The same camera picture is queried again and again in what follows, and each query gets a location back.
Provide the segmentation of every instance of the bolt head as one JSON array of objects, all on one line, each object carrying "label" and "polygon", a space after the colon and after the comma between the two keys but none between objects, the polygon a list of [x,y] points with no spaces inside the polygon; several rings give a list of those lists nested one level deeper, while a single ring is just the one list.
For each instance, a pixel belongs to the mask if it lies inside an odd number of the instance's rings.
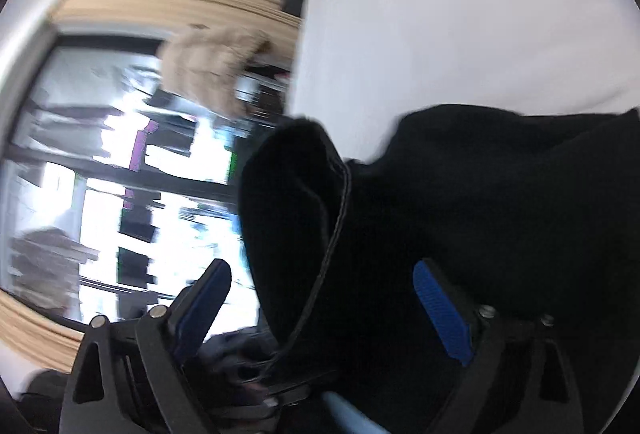
[{"label": "bolt head", "polygon": [[91,319],[91,322],[89,322],[91,327],[95,329],[101,328],[106,323],[107,323],[107,317],[105,317],[104,315],[96,315],[94,318]]},{"label": "bolt head", "polygon": [[495,317],[495,308],[493,306],[488,306],[488,305],[482,305],[480,306],[480,308],[478,309],[478,314],[483,318],[483,319],[492,319]]},{"label": "bolt head", "polygon": [[153,306],[149,311],[151,318],[159,319],[166,315],[166,306],[163,304],[158,304],[157,306]]}]

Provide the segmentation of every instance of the black fabric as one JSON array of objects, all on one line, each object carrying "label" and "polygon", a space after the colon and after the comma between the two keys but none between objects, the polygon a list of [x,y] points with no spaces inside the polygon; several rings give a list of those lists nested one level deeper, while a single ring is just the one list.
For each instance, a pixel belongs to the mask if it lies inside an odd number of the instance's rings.
[{"label": "black fabric", "polygon": [[14,398],[6,388],[0,376],[0,432],[11,434],[34,434],[23,414],[18,409]]},{"label": "black fabric", "polygon": [[146,273],[148,266],[149,258],[146,255],[137,254],[127,248],[118,248],[118,283],[146,289],[151,277]]},{"label": "black fabric", "polygon": [[18,409],[36,432],[58,434],[67,379],[67,374],[45,370],[34,377],[17,401]]},{"label": "black fabric", "polygon": [[[339,161],[324,130],[299,120],[242,172],[248,260],[280,342],[332,234]],[[379,160],[348,165],[346,221],[289,363],[333,358],[346,374],[339,392],[371,419],[395,433],[425,428],[460,377],[412,288],[412,267],[431,257],[476,302],[556,318],[588,432],[597,432],[613,408],[602,393],[620,398],[640,353],[628,312],[640,309],[637,112],[531,117],[438,106],[404,117]]]}]

